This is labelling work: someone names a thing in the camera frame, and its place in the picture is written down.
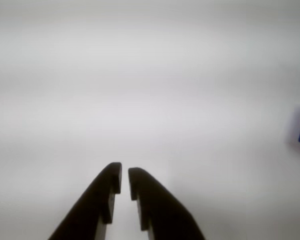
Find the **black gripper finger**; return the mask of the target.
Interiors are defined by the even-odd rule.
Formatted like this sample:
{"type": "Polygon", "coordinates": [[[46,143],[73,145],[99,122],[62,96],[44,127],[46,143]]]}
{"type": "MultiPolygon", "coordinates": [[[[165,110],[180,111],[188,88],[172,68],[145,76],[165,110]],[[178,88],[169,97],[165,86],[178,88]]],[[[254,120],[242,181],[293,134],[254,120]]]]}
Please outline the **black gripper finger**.
{"type": "Polygon", "coordinates": [[[121,193],[122,164],[108,164],[50,236],[51,240],[104,240],[114,215],[115,195],[121,193]]]}
{"type": "Polygon", "coordinates": [[[204,240],[191,213],[146,170],[128,169],[130,197],[150,240],[204,240]]]}

